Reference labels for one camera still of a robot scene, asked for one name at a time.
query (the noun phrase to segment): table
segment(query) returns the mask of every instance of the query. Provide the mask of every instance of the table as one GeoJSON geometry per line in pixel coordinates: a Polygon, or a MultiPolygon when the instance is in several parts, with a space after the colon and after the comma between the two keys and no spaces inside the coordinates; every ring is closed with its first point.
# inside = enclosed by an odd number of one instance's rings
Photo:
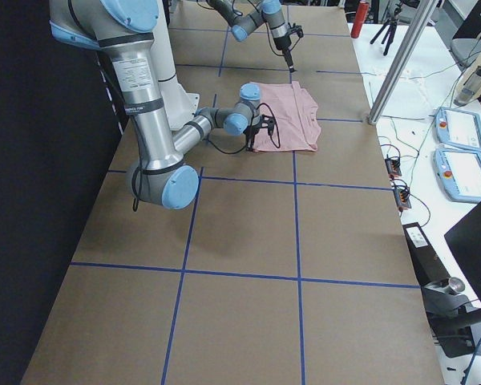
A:
{"type": "Polygon", "coordinates": [[[179,81],[201,107],[233,105],[248,81],[299,81],[320,106],[320,150],[224,156],[201,143],[186,156],[200,171],[193,205],[133,213],[127,130],[24,385],[443,383],[376,132],[360,118],[344,12],[285,13],[307,34],[292,75],[264,31],[236,43],[215,13],[181,2],[179,81]]]}
{"type": "MultiPolygon", "coordinates": [[[[377,80],[376,82],[374,82],[374,80],[378,78],[382,79],[386,71],[390,68],[390,64],[398,50],[398,45],[406,33],[407,26],[398,27],[394,44],[391,46],[387,57],[382,55],[384,46],[379,44],[379,42],[370,45],[370,40],[379,28],[379,25],[364,25],[360,37],[353,41],[360,71],[364,74],[364,85],[369,100],[374,99],[377,95],[372,86],[377,82],[377,80]]],[[[398,90],[397,95],[394,95],[394,97],[390,99],[390,104],[392,105],[390,105],[389,109],[386,109],[386,111],[392,111],[392,113],[401,110],[403,115],[409,113],[411,115],[408,115],[408,117],[415,118],[416,120],[383,117],[378,122],[377,129],[381,144],[388,144],[390,141],[400,149],[404,156],[416,156],[416,151],[402,142],[418,148],[422,140],[426,137],[413,173],[414,177],[411,192],[421,198],[431,210],[430,222],[423,228],[430,243],[434,246],[451,276],[462,278],[467,283],[466,278],[463,276],[443,238],[443,234],[475,205],[455,203],[447,199],[446,194],[439,185],[431,160],[431,154],[438,146],[433,132],[430,130],[430,122],[433,119],[434,108],[440,105],[449,106],[451,98],[447,98],[446,101],[446,97],[459,75],[460,70],[455,65],[455,61],[448,53],[436,30],[433,27],[427,27],[418,41],[418,45],[410,61],[406,65],[402,79],[399,81],[399,84],[401,86],[404,85],[404,87],[398,90]],[[423,77],[437,71],[441,72],[427,76],[425,79],[417,79],[418,77],[423,77]],[[414,94],[422,97],[423,100],[404,99],[403,94],[405,94],[404,91],[406,90],[410,91],[410,93],[415,92],[414,94]],[[420,111],[420,108],[408,107],[412,103],[422,103],[422,111],[420,111]]],[[[476,112],[481,117],[481,105],[477,101],[469,103],[461,109],[476,112]]],[[[383,153],[386,154],[388,148],[382,148],[382,150],[383,153]]],[[[395,152],[390,151],[390,155],[395,155],[395,152]]],[[[406,158],[402,161],[403,180],[407,183],[411,181],[413,163],[413,158],[406,158]]],[[[426,209],[414,198],[412,198],[411,203],[413,208],[403,213],[401,218],[402,223],[406,224],[415,221],[419,224],[424,223],[427,218],[426,209]]],[[[469,285],[467,285],[465,295],[467,295],[470,300],[476,298],[469,285]]],[[[470,356],[449,359],[440,348],[437,349],[437,353],[446,383],[459,383],[463,376],[462,370],[467,367],[470,356]],[[457,371],[448,371],[447,367],[454,367],[457,371]]],[[[468,384],[480,383],[481,356],[478,356],[472,368],[468,384]]]]}

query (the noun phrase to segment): metal pole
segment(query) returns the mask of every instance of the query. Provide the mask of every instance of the metal pole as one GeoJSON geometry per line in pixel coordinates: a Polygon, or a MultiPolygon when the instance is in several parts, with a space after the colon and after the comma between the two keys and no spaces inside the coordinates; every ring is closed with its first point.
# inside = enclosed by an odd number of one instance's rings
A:
{"type": "Polygon", "coordinates": [[[406,63],[408,63],[408,59],[414,51],[427,22],[430,20],[436,4],[437,0],[422,0],[420,2],[417,13],[399,46],[398,53],[395,55],[395,59],[390,66],[382,88],[379,90],[378,96],[376,96],[376,100],[370,109],[370,114],[367,118],[369,124],[375,125],[381,117],[383,109],[388,103],[388,99],[392,95],[392,91],[399,81],[399,76],[401,76],[402,70],[404,70],[406,63]]]}

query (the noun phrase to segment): blue joint cap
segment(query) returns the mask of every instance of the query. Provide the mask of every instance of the blue joint cap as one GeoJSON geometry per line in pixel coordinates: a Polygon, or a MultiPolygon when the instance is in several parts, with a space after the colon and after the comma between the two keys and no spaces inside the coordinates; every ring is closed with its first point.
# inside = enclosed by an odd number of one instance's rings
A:
{"type": "Polygon", "coordinates": [[[162,206],[175,210],[187,207],[196,196],[199,181],[198,173],[191,166],[178,168],[162,190],[162,206]]]}
{"type": "Polygon", "coordinates": [[[253,83],[246,83],[244,86],[240,88],[239,96],[242,99],[246,100],[260,100],[261,93],[260,87],[257,84],[253,83]]]}
{"type": "Polygon", "coordinates": [[[264,0],[262,2],[262,11],[265,14],[275,14],[281,9],[281,4],[279,0],[264,0]]]}
{"type": "Polygon", "coordinates": [[[232,136],[241,135],[247,127],[248,119],[244,115],[236,112],[228,115],[223,123],[224,130],[232,136]]]}
{"type": "Polygon", "coordinates": [[[241,26],[233,26],[232,35],[237,42],[242,42],[248,38],[248,32],[241,26]]]}
{"type": "Polygon", "coordinates": [[[51,25],[51,34],[54,36],[54,39],[61,43],[70,44],[75,47],[79,48],[86,48],[88,50],[96,50],[100,51],[101,48],[98,45],[98,42],[84,36],[82,34],[76,34],[72,30],[67,30],[66,28],[62,28],[58,26],[54,22],[50,21],[51,25]]]}
{"type": "Polygon", "coordinates": [[[154,0],[100,0],[119,24],[134,32],[151,32],[159,18],[159,6],[154,0]]]}

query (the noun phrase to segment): blue tape line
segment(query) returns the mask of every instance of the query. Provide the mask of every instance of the blue tape line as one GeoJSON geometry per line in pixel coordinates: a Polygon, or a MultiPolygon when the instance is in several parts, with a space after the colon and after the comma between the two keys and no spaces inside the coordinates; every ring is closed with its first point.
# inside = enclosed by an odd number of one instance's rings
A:
{"type": "MultiPolygon", "coordinates": [[[[208,29],[201,29],[201,28],[184,28],[180,26],[175,26],[168,28],[168,30],[191,30],[191,31],[198,31],[198,32],[224,32],[224,30],[208,30],[208,29]]],[[[253,32],[253,34],[267,34],[266,32],[262,32],[259,30],[256,30],[253,32]]],[[[326,38],[350,38],[351,36],[348,34],[306,34],[306,36],[322,36],[326,38]]]]}
{"type": "Polygon", "coordinates": [[[217,73],[218,77],[221,77],[221,72],[223,71],[223,64],[224,64],[224,56],[226,55],[226,46],[228,44],[228,33],[230,31],[230,27],[226,29],[226,36],[224,37],[224,44],[223,44],[223,54],[221,56],[221,63],[219,66],[219,72],[217,73]]]}
{"type": "Polygon", "coordinates": [[[305,332],[303,323],[303,294],[301,288],[301,248],[299,239],[299,206],[297,199],[297,166],[296,166],[296,152],[292,151],[292,167],[294,178],[294,221],[296,227],[296,263],[297,263],[297,303],[299,307],[299,345],[301,352],[301,385],[306,384],[306,370],[305,370],[305,332]]]}
{"type": "Polygon", "coordinates": [[[169,27],[168,30],[194,30],[198,32],[224,32],[224,30],[205,30],[201,28],[184,28],[180,26],[169,27]]]}
{"type": "Polygon", "coordinates": [[[335,118],[317,118],[319,122],[348,122],[348,123],[363,123],[361,119],[335,119],[335,118]]]}
{"type": "MultiPolygon", "coordinates": [[[[159,271],[162,273],[186,273],[197,275],[219,275],[223,277],[239,277],[239,278],[258,278],[258,279],[271,279],[277,281],[298,281],[297,277],[286,277],[283,275],[268,275],[268,274],[250,274],[250,273],[231,273],[225,271],[208,271],[208,270],[196,270],[196,269],[176,269],[171,267],[158,267],[158,266],[142,266],[142,265],[121,265],[114,263],[97,263],[97,262],[71,262],[72,266],[85,266],[85,267],[98,267],[105,269],[124,269],[124,270],[147,270],[147,271],[159,271]]],[[[331,283],[334,285],[352,285],[352,286],[381,286],[381,287],[395,287],[401,289],[420,289],[420,286],[407,285],[399,283],[385,283],[385,282],[363,282],[363,281],[345,281],[338,279],[326,279],[326,278],[303,278],[302,282],[315,282],[315,283],[331,283]]]]}
{"type": "Polygon", "coordinates": [[[180,298],[182,294],[182,288],[184,287],[185,267],[187,265],[187,258],[189,255],[189,249],[191,247],[192,231],[194,229],[194,220],[196,218],[196,209],[198,207],[198,200],[200,199],[201,177],[203,176],[203,167],[200,170],[200,179],[198,180],[198,189],[196,190],[196,198],[194,199],[194,207],[192,208],[191,223],[189,225],[189,232],[187,236],[187,244],[185,246],[184,263],[182,264],[182,270],[180,273],[180,283],[178,284],[178,292],[176,293],[175,309],[173,311],[173,320],[171,322],[171,331],[169,332],[168,348],[166,350],[166,358],[164,360],[164,370],[162,372],[162,379],[160,384],[166,383],[166,376],[168,375],[169,357],[171,356],[171,348],[173,343],[173,336],[175,334],[176,317],[178,316],[178,309],[180,307],[180,298]]]}
{"type": "Polygon", "coordinates": [[[199,275],[217,275],[221,277],[238,277],[238,278],[260,278],[260,279],[273,279],[278,281],[297,281],[296,277],[286,277],[283,275],[266,275],[266,274],[250,274],[250,273],[229,273],[225,271],[210,271],[210,270],[194,270],[186,269],[186,274],[199,274],[199,275]]]}
{"type": "Polygon", "coordinates": [[[393,189],[391,187],[354,186],[354,185],[350,185],[350,184],[327,184],[327,183],[297,182],[297,185],[312,186],[312,187],[354,188],[354,189],[361,189],[361,190],[393,191],[393,189]]]}
{"type": "Polygon", "coordinates": [[[355,188],[355,189],[364,189],[364,190],[393,191],[392,188],[390,188],[390,187],[354,186],[354,185],[349,185],[349,184],[287,182],[287,181],[284,181],[284,180],[240,179],[240,178],[226,178],[226,177],[222,177],[222,176],[203,176],[203,179],[226,180],[226,181],[229,181],[229,182],[252,182],[252,183],[267,183],[267,184],[296,184],[298,186],[355,188]]]}
{"type": "Polygon", "coordinates": [[[234,67],[234,66],[212,66],[209,64],[175,64],[177,67],[204,67],[204,68],[223,68],[229,70],[255,70],[255,71],[288,71],[281,68],[257,68],[257,67],[234,67]]]}
{"type": "Polygon", "coordinates": [[[339,279],[322,279],[322,278],[302,278],[303,282],[316,283],[332,283],[335,285],[351,285],[351,286],[377,286],[392,287],[397,289],[420,289],[419,285],[407,285],[404,283],[383,283],[383,282],[364,282],[364,281],[344,281],[339,279]]]}
{"type": "Polygon", "coordinates": [[[350,72],[350,71],[316,71],[319,74],[343,74],[343,75],[362,75],[361,72],[350,72]]]}
{"type": "Polygon", "coordinates": [[[282,180],[223,178],[223,177],[221,177],[221,176],[204,176],[203,179],[209,179],[209,180],[227,180],[227,181],[230,181],[230,182],[253,182],[253,183],[269,183],[269,184],[294,184],[294,182],[284,182],[284,181],[282,181],[282,180]]]}
{"type": "Polygon", "coordinates": [[[108,269],[126,269],[126,270],[150,270],[150,271],[163,271],[166,273],[181,273],[181,269],[172,269],[169,267],[156,267],[156,266],[140,266],[140,265],[121,265],[113,263],[95,263],[95,262],[71,262],[72,266],[88,266],[88,267],[105,267],[108,269]]]}

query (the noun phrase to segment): label sticker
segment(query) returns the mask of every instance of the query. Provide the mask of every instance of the label sticker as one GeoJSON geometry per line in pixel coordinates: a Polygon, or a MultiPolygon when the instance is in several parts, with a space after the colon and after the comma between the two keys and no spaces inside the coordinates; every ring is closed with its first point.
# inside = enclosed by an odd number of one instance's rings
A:
{"type": "Polygon", "coordinates": [[[145,90],[153,86],[152,72],[146,58],[113,62],[121,91],[145,90]]]}
{"type": "Polygon", "coordinates": [[[408,232],[411,241],[414,242],[415,247],[419,248],[428,246],[426,238],[422,235],[418,227],[409,227],[406,231],[408,232]]]}

